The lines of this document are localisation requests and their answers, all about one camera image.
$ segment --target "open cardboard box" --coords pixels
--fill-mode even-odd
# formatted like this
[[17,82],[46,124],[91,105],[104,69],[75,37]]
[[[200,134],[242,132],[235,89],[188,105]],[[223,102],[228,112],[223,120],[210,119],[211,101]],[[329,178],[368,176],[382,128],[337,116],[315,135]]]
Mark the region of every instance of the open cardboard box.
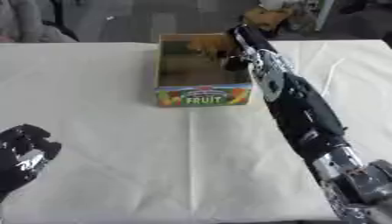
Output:
[[224,34],[173,34],[160,38],[157,103],[163,107],[243,105],[248,103],[248,69],[223,68],[235,44]]

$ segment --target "white paper sheet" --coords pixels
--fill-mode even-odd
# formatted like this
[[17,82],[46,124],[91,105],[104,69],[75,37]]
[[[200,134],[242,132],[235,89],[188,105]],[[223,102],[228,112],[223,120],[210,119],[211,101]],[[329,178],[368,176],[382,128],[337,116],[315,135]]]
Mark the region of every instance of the white paper sheet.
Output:
[[[392,52],[381,41],[276,42],[370,161],[392,161]],[[31,123],[64,144],[3,203],[6,223],[335,219],[277,130],[247,106],[157,108],[155,45],[0,46],[0,129]]]

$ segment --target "robotic arm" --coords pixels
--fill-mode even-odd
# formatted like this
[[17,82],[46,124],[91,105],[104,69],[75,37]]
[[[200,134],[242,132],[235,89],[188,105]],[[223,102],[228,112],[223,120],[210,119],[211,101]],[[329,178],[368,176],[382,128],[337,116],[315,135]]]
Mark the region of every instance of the robotic arm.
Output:
[[326,101],[257,29],[244,24],[229,34],[241,54],[231,57],[227,68],[251,67],[277,126],[337,216],[351,224],[392,223],[392,164],[362,163]]
[[0,133],[0,202],[12,191],[33,181],[56,156],[60,143],[50,133],[29,124]]

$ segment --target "black glove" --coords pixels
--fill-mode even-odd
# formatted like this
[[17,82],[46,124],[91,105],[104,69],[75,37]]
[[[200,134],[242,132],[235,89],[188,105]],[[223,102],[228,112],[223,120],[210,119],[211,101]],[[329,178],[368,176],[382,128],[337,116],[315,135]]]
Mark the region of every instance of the black glove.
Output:
[[50,133],[29,124],[0,133],[0,201],[34,180],[60,152],[60,143],[46,139]]

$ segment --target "gray floor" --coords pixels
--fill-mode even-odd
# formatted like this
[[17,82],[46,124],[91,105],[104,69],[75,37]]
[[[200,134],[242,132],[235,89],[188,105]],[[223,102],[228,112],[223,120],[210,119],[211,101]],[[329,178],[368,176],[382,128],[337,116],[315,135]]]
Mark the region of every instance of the gray floor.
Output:
[[[49,0],[37,0],[44,18],[53,19]],[[66,25],[82,42],[157,42],[160,33],[223,32],[258,0],[64,0]],[[392,31],[392,10],[370,5],[340,15],[336,1],[325,28],[306,36],[284,32],[278,39],[380,39]]]

